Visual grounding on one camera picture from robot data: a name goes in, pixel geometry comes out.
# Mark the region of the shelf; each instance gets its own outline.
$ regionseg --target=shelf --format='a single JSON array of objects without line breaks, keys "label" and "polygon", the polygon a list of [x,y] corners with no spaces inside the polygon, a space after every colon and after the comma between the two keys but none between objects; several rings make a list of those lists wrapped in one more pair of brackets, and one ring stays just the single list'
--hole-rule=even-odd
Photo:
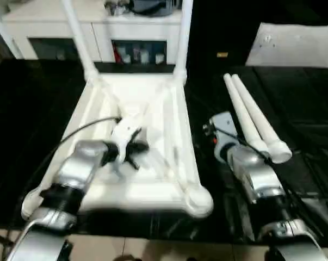
[{"label": "shelf", "polygon": [[[130,23],[130,24],[179,24],[181,11],[164,17],[144,17],[134,14],[109,16],[103,6],[104,0],[74,0],[74,8],[81,22]],[[60,0],[32,0],[3,16],[4,22],[66,22],[67,18]]]}]

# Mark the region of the white pipe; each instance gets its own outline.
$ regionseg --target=white pipe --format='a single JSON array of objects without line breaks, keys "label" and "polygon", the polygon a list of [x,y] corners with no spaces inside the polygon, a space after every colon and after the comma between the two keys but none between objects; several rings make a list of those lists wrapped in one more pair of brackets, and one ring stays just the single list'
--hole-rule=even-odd
[{"label": "white pipe", "polygon": [[287,144],[280,140],[267,118],[264,116],[255,100],[247,91],[245,85],[237,74],[232,76],[235,87],[237,88],[241,99],[243,100],[247,111],[255,123],[262,139],[268,145],[271,159],[274,163],[283,163],[292,157],[292,152]]},{"label": "white pipe", "polygon": [[178,51],[176,66],[174,69],[174,76],[179,79],[187,79],[187,69],[185,65],[187,63],[189,33],[191,13],[193,11],[193,0],[183,0],[182,3],[182,19],[180,27],[180,38],[178,39]]},{"label": "white pipe", "polygon": [[268,155],[268,147],[259,136],[257,128],[253,123],[237,89],[234,86],[230,74],[226,73],[223,76],[223,79],[225,85],[227,86],[230,99],[233,103],[236,115],[238,116],[246,141],[260,152]]},{"label": "white pipe", "polygon": [[61,2],[65,9],[65,14],[73,32],[74,42],[76,44],[79,56],[84,67],[85,81],[88,81],[90,77],[98,77],[98,70],[96,69],[94,62],[92,61],[89,55],[82,28],[78,22],[78,18],[73,8],[73,4],[71,0],[61,0]]}]

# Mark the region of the black cloth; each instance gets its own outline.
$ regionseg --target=black cloth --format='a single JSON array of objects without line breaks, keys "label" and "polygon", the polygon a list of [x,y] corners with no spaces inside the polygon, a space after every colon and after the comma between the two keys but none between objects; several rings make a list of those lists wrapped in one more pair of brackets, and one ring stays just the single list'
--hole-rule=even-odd
[{"label": "black cloth", "polygon": [[[97,66],[102,72],[172,71],[172,66]],[[276,165],[277,174],[328,221],[328,70],[231,67],[214,77],[196,73],[184,88],[200,180],[214,200],[212,214],[194,220],[185,213],[105,210],[80,216],[76,233],[219,243],[245,240],[242,193],[230,170],[214,159],[213,144],[202,131],[211,116],[230,111],[241,133],[221,78],[225,72],[240,75],[293,149],[290,161]],[[32,172],[61,139],[84,85],[78,63],[12,60],[0,66],[1,228],[8,226]],[[43,175],[44,170],[32,188]],[[20,227],[23,221],[15,225]]]}]

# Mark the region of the white pole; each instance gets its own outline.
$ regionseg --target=white pole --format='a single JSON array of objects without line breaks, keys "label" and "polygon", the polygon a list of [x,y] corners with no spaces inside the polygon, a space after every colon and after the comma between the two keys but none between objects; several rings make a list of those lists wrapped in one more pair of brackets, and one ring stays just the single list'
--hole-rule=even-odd
[{"label": "white pole", "polygon": [[187,69],[185,65],[187,63],[192,11],[193,11],[193,0],[183,0],[180,38],[178,40],[177,59],[176,59],[176,66],[174,70],[174,77],[178,79],[182,79],[183,82],[185,82],[185,80],[187,79]]},{"label": "white pole", "polygon": [[225,85],[227,86],[230,99],[233,103],[236,115],[238,116],[246,141],[260,152],[268,155],[268,147],[259,136],[256,126],[254,125],[237,89],[235,88],[230,74],[225,74],[223,79]]},{"label": "white pole", "polygon": [[61,2],[65,9],[65,14],[73,32],[74,42],[76,44],[79,56],[84,67],[85,81],[88,81],[90,77],[97,78],[98,70],[96,69],[94,62],[92,61],[89,55],[89,51],[84,40],[82,28],[78,22],[78,18],[73,8],[72,2],[71,0],[61,0]]},{"label": "white pole", "polygon": [[249,112],[253,122],[255,123],[262,139],[268,145],[271,159],[274,163],[283,163],[292,157],[292,152],[287,144],[280,140],[261,109],[252,98],[247,88],[237,74],[232,76],[235,87],[237,88],[247,111]]}]

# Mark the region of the white cabinet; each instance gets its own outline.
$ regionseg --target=white cabinet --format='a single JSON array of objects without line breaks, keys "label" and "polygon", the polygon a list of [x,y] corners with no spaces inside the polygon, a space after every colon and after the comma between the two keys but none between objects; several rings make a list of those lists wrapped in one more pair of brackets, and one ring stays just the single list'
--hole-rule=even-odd
[{"label": "white cabinet", "polygon": [[[82,23],[91,58],[101,61],[91,23]],[[38,59],[30,38],[71,39],[72,31],[67,22],[8,22],[8,32],[20,49],[23,59]]]},{"label": "white cabinet", "polygon": [[180,34],[181,12],[167,17],[110,17],[106,22],[92,23],[102,61],[114,61],[110,40],[165,41],[166,62],[174,64]]},{"label": "white cabinet", "polygon": [[[166,17],[108,16],[103,0],[73,0],[73,5],[94,61],[115,61],[112,40],[128,40],[163,41],[166,43],[166,62],[175,63],[181,11],[176,10]],[[31,38],[72,38],[60,0],[32,0],[5,15],[3,22],[23,59],[39,59]]]}]

